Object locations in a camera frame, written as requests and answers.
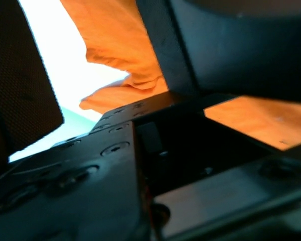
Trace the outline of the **orange t shirt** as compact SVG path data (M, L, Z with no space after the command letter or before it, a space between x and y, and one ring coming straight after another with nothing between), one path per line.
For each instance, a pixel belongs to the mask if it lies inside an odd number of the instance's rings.
M135 1L62 1L85 43L85 59L128 72L119 83L90 89L83 110L109 110L168 90ZM204 111L221 124L279 149L301 143L301 104L238 97Z

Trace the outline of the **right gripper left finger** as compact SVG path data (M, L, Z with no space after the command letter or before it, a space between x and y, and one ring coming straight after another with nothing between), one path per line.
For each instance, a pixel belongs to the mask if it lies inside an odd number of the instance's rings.
M64 122L18 1L0 1L0 174L9 156Z

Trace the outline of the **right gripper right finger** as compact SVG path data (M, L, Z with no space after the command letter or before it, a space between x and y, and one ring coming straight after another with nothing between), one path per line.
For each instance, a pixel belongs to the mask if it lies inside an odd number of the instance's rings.
M301 1L137 1L170 91L301 102Z

